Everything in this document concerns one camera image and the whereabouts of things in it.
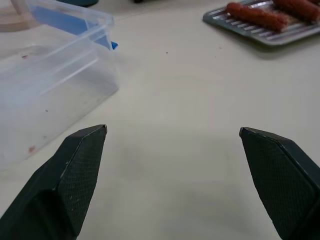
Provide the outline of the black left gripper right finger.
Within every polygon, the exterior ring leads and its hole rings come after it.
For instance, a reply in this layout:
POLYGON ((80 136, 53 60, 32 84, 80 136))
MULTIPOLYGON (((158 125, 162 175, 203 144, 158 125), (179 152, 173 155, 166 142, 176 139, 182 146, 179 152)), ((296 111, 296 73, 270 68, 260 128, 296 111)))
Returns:
POLYGON ((320 240, 320 167, 291 139, 239 131, 259 198, 282 240, 320 240))

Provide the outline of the round wooden board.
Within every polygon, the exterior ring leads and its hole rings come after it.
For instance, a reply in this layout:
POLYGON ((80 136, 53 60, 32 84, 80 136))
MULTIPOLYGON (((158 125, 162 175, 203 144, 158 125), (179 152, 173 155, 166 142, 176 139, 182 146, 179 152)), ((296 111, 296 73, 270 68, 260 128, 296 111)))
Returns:
POLYGON ((38 25, 27 0, 9 0, 9 4, 0 6, 0 33, 25 31, 38 25))

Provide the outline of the red sausage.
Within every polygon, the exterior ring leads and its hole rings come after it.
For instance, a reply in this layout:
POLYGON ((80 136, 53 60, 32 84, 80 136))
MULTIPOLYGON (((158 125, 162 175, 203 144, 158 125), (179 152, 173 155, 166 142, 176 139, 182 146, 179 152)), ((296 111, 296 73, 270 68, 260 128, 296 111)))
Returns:
POLYGON ((290 24, 290 19, 282 13, 274 13, 261 8, 252 8, 237 2, 226 5, 226 11, 234 18, 245 21, 274 32, 284 31, 290 24))
POLYGON ((320 6, 309 0, 272 0, 281 10, 311 23, 320 23, 320 6))

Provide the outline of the dark teal object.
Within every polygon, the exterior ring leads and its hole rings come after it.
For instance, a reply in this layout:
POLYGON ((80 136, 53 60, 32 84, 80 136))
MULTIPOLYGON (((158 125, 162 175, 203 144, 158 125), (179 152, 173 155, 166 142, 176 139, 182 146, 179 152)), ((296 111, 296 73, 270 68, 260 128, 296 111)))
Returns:
POLYGON ((62 3, 79 6, 79 7, 91 7, 93 5, 96 5, 99 0, 57 0, 62 3))

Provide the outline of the clear plastic container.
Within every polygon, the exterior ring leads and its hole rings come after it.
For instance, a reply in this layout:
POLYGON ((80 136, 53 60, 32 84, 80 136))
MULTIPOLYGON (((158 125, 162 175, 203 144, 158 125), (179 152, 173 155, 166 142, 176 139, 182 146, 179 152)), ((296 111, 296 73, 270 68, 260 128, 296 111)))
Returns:
MULTIPOLYGON (((108 14, 57 0, 27 2, 31 13, 108 14)), ((93 31, 77 36, 37 22, 0 32, 0 169, 29 158, 119 88, 115 50, 91 41, 93 31)))

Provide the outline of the silver ribbed metal tray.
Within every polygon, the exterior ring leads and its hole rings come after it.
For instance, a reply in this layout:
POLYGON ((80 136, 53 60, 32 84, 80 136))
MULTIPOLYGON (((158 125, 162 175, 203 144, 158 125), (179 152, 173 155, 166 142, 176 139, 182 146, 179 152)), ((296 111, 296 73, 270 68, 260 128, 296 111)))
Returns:
MULTIPOLYGON (((320 0, 309 1, 320 7, 320 0)), ((273 3, 273 0, 245 0, 242 2, 229 3, 240 3, 251 8, 259 8, 265 11, 287 15, 289 17, 289 25, 281 32, 272 31, 259 25, 254 25, 247 21, 232 17, 226 11, 227 5, 206 12, 202 17, 202 20, 209 25, 221 27, 269 47, 285 46, 320 34, 320 22, 308 22, 287 13, 278 8, 273 3)))

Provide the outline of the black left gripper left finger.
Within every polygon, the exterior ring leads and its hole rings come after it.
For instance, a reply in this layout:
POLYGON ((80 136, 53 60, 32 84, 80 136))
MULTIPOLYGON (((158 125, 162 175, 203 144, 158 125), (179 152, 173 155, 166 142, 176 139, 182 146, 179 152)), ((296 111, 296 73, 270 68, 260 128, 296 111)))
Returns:
POLYGON ((76 240, 92 200, 108 129, 67 136, 0 217, 0 240, 76 240))

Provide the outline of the blue container lid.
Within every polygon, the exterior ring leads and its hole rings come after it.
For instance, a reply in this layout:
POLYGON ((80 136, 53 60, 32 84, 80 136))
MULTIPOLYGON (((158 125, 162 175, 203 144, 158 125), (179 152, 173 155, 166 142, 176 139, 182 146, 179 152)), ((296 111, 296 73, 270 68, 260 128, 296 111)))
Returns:
POLYGON ((109 31, 114 26, 114 19, 108 14, 97 15, 95 13, 82 12, 80 16, 53 10, 42 6, 36 6, 32 15, 40 23, 62 30, 64 32, 82 36, 87 32, 89 39, 108 50, 115 50, 118 44, 110 40, 109 31))

